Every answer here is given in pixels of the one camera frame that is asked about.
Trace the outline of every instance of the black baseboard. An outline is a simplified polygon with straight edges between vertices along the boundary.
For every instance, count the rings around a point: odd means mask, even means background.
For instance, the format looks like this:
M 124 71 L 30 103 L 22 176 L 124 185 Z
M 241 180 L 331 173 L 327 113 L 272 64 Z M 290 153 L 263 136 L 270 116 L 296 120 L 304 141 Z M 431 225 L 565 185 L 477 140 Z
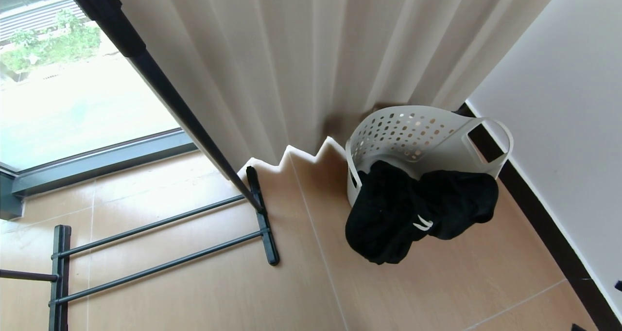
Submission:
M 458 114 L 475 117 L 473 112 L 463 105 Z M 502 154 L 501 148 L 482 125 L 469 133 L 469 137 L 480 150 L 486 160 L 491 161 Z M 620 320 L 613 313 L 609 303 L 594 280 L 589 276 L 577 253 L 570 246 L 562 232 L 559 230 L 549 212 L 544 209 L 536 194 L 518 174 L 511 162 L 506 162 L 499 174 L 499 178 L 516 200 L 527 220 L 538 233 L 551 255 L 559 265 L 562 273 L 566 276 L 570 285 L 577 293 L 585 306 L 594 324 L 602 331 L 622 331 Z

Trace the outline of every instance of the black metal rack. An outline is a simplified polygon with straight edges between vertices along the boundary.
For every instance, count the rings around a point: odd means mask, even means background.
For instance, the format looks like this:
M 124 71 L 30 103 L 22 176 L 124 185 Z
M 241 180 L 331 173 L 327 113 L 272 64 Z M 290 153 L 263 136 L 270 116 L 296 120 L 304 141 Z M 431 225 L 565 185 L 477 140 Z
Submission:
M 170 83 L 169 79 L 162 72 L 160 67 L 151 57 L 147 51 L 145 43 L 142 41 L 134 27 L 129 23 L 121 10 L 120 0 L 75 0 L 82 8 L 84 13 L 96 21 L 102 28 L 105 34 L 115 43 L 119 51 L 133 62 L 134 66 L 140 71 L 142 76 L 149 82 L 151 87 L 160 95 L 162 100 L 165 101 L 169 109 L 171 109 L 178 118 L 180 118 L 186 130 L 192 134 L 204 150 L 206 150 L 211 156 L 212 160 L 220 167 L 222 172 L 233 182 L 235 187 L 240 190 L 242 194 L 227 198 L 220 202 L 212 203 L 199 209 L 194 209 L 186 213 L 178 214 L 171 218 L 166 218 L 155 223 L 137 227 L 135 229 L 126 231 L 124 233 L 110 236 L 96 242 L 91 242 L 79 247 L 70 247 L 71 239 L 71 227 L 67 225 L 58 225 L 54 228 L 54 242 L 53 242 L 53 255 L 52 255 L 52 273 L 51 274 L 38 274 L 27 273 L 22 271 L 9 271 L 0 269 L 0 278 L 8 279 L 24 279 L 24 280 L 37 280 L 48 281 L 52 285 L 51 300 L 49 301 L 50 307 L 50 322 L 49 331 L 68 331 L 69 326 L 67 322 L 67 310 L 68 303 L 72 300 L 82 298 L 94 293 L 99 293 L 106 289 L 116 287 L 118 285 L 125 284 L 140 278 L 144 278 L 153 273 L 169 269 L 176 265 L 195 260 L 206 256 L 207 254 L 215 253 L 232 245 L 236 245 L 253 238 L 262 238 L 264 248 L 266 250 L 266 256 L 268 263 L 271 265 L 277 265 L 279 262 L 278 251 L 274 243 L 272 231 L 270 229 L 270 222 L 267 216 L 266 205 L 264 203 L 261 189 L 259 186 L 259 178 L 257 171 L 253 167 L 246 168 L 246 176 L 249 183 L 249 188 L 246 187 L 242 179 L 235 172 L 231 164 L 226 160 L 220 149 L 216 146 L 216 143 L 211 139 L 207 131 L 202 127 L 196 116 L 191 112 L 190 108 L 177 90 Z M 245 199 L 255 207 L 257 213 L 257 221 L 259 223 L 259 230 L 244 235 L 240 238 L 233 239 L 231 241 L 209 247 L 202 251 L 198 251 L 188 256 L 178 258 L 161 265 L 140 271 L 135 274 L 131 274 L 124 278 L 107 282 L 106 284 L 98 285 L 78 293 L 69 294 L 69 259 L 72 254 L 80 253 L 94 247 L 109 244 L 134 234 L 142 233 L 166 225 L 177 220 L 188 218 L 194 214 L 203 213 L 211 209 L 217 209 L 229 203 L 237 202 Z

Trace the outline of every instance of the beige floor tile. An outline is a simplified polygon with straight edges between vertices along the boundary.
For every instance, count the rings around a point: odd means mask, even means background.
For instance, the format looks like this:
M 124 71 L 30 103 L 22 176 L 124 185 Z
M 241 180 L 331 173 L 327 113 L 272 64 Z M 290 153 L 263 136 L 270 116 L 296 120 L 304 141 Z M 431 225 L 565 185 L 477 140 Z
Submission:
M 72 247 L 88 243 L 91 234 L 91 209 L 2 234 L 2 269 L 50 274 L 54 227 L 60 224 L 71 226 Z M 89 257 L 71 257 L 69 293 L 87 288 L 88 269 Z M 50 288 L 49 282 L 0 279 L 0 330 L 46 330 Z M 86 307 L 86 299 L 69 304 L 71 331 L 86 330 Z
M 281 256 L 260 240 L 91 296 L 89 331 L 342 330 L 344 323 L 291 163 L 258 167 Z M 218 175 L 193 178 L 95 207 L 94 240 L 236 193 Z M 91 284 L 135 273 L 258 228 L 246 202 L 93 253 Z
M 98 178 L 95 184 L 95 204 L 99 205 L 213 173 L 218 173 L 216 167 L 198 151 L 168 158 Z
M 345 240 L 344 158 L 325 144 L 316 163 L 293 159 L 350 330 L 461 330 L 564 278 L 503 187 L 491 222 L 414 243 L 400 264 L 370 263 Z
M 568 281 L 545 291 L 475 327 L 477 331 L 569 331 L 577 324 L 587 331 L 596 325 Z
M 26 198 L 24 216 L 4 222 L 2 233 L 42 222 L 93 205 L 93 181 Z

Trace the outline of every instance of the laundry basket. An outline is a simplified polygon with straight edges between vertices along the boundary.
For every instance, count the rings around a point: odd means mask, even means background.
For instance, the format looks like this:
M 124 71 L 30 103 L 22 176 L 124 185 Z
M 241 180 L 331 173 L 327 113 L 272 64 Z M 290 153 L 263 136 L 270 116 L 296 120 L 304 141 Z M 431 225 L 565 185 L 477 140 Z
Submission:
M 484 121 L 504 130 L 509 142 L 505 154 L 482 161 L 468 134 Z M 411 178 L 434 170 L 487 173 L 497 177 L 514 141 L 503 123 L 488 118 L 467 118 L 429 106 L 396 106 L 373 112 L 346 143 L 348 200 L 354 205 L 361 190 L 358 171 L 365 173 L 378 160 L 404 170 Z

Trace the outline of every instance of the curtain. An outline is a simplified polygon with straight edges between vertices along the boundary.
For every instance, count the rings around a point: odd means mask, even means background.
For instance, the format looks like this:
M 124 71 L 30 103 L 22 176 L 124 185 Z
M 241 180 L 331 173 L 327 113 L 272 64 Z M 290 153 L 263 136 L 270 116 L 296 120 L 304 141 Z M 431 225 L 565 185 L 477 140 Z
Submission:
M 237 169 L 378 107 L 459 107 L 550 0 L 121 1 Z

